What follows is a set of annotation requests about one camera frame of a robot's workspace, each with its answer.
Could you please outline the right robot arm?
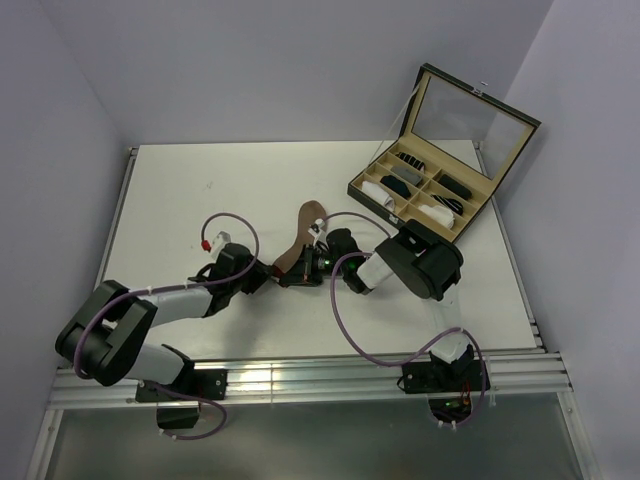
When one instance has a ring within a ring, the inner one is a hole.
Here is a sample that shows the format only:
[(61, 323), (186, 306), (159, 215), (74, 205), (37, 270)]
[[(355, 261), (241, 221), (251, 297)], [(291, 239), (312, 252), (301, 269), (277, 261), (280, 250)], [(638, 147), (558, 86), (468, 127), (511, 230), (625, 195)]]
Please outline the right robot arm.
[(429, 350), (435, 383), (452, 390), (462, 383), (474, 361), (473, 342), (454, 329), (460, 322), (457, 285), (463, 256), (439, 234), (411, 220), (380, 243), (363, 252), (348, 228), (330, 231), (323, 241), (294, 249), (299, 254), (288, 271), (276, 273), (282, 287), (316, 287), (326, 279), (343, 280), (348, 288), (367, 295), (386, 280), (397, 278), (433, 310), (440, 338)]

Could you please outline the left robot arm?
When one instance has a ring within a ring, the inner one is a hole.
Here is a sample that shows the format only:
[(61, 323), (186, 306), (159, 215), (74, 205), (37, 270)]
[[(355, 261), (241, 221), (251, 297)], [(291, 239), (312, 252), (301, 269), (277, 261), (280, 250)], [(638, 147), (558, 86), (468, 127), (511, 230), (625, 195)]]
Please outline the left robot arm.
[(212, 317), (236, 294), (255, 293), (271, 273), (248, 248), (228, 243), (215, 262), (184, 284), (131, 291), (104, 281), (59, 333), (55, 351), (103, 386), (122, 379), (150, 381), (170, 398), (183, 399), (195, 386), (194, 362), (173, 347), (147, 343), (151, 328)]

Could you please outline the grey rolled sock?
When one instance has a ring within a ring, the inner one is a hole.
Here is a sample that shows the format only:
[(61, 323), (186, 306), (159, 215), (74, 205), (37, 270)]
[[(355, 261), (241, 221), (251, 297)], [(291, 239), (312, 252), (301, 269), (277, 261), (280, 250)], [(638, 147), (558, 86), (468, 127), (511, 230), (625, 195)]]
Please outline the grey rolled sock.
[(391, 172), (414, 186), (418, 186), (423, 180), (420, 174), (415, 173), (406, 167), (393, 166), (391, 168)]

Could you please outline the white rolled sock in box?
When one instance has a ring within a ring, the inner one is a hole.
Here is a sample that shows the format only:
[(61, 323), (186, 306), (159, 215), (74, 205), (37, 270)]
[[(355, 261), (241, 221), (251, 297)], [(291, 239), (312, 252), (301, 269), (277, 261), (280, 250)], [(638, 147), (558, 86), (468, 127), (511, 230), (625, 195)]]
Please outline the white rolled sock in box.
[(455, 225), (454, 212), (443, 205), (429, 206), (421, 204), (418, 210), (447, 229), (452, 229)]

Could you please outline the black white striped rolled sock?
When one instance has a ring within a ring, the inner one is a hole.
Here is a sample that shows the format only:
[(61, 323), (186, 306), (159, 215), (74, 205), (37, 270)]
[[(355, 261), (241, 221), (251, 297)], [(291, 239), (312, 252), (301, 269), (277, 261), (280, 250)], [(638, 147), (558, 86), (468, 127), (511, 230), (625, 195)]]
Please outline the black white striped rolled sock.
[(420, 171), (421, 173), (424, 173), (426, 171), (425, 163), (422, 160), (419, 160), (418, 158), (416, 158), (415, 156), (406, 152), (397, 152), (396, 156), (402, 161), (404, 161), (405, 163), (407, 163), (408, 165), (410, 165), (415, 170)]

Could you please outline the dark striped rolled sock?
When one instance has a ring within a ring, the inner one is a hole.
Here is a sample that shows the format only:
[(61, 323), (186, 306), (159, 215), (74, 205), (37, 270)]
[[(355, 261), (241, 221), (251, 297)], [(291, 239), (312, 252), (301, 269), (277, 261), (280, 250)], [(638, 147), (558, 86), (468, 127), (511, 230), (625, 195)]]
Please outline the dark striped rolled sock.
[(432, 195), (432, 198), (454, 212), (456, 215), (462, 216), (464, 214), (464, 208), (460, 201), (440, 195)]

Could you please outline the black compartment storage box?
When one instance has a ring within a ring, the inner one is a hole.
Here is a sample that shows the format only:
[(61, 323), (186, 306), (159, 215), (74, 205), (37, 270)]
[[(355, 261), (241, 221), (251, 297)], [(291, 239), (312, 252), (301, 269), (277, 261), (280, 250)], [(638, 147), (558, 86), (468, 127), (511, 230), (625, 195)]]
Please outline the black compartment storage box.
[[(406, 105), (393, 121), (397, 137), (384, 140), (366, 167), (348, 184), (347, 194), (387, 223), (400, 227), (416, 220), (450, 242), (458, 241), (480, 216), (530, 143), (541, 123), (538, 119), (460, 80), (444, 70), (423, 64)], [(409, 153), (425, 163), (421, 173), (396, 156)], [(414, 186), (391, 172), (406, 167), (422, 176)], [(380, 183), (385, 175), (405, 182), (412, 196), (404, 199)], [(437, 180), (449, 175), (469, 188), (473, 197), (464, 200)], [(364, 180), (378, 183), (395, 200), (386, 210), (361, 191)], [(464, 208), (447, 229), (418, 210), (421, 204), (442, 205), (432, 195), (454, 198)]]

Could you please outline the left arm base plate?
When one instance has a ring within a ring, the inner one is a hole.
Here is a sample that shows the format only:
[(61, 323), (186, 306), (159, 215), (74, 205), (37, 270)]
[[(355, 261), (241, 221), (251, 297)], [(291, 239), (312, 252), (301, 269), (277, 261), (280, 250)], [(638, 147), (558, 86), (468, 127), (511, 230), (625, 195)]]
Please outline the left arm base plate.
[(217, 401), (226, 395), (227, 369), (197, 369), (183, 375), (172, 384), (160, 389), (149, 381), (138, 386), (135, 401), (138, 403), (166, 403), (173, 401)]

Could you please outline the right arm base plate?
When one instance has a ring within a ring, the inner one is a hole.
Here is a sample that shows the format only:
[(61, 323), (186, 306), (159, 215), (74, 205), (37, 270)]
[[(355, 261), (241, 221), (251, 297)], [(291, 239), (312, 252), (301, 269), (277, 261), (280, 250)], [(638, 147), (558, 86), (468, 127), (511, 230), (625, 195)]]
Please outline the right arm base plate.
[(480, 392), (484, 375), (479, 360), (473, 360), (462, 372), (437, 362), (412, 362), (401, 367), (397, 386), (406, 394)]

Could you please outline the aluminium frame rail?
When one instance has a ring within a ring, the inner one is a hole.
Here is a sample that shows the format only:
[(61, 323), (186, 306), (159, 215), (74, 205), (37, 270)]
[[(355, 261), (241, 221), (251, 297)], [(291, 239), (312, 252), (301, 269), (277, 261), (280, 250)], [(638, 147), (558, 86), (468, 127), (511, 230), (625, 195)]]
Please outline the aluminium frame rail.
[[(489, 355), (489, 393), (566, 393), (573, 386), (561, 355)], [(312, 360), (201, 362), (198, 370), (227, 371), (225, 405), (315, 403), (406, 399), (396, 382), (401, 369), (377, 366), (361, 357)], [(57, 371), (47, 402), (50, 410), (138, 407), (137, 382), (104, 387), (81, 380), (70, 369)]]

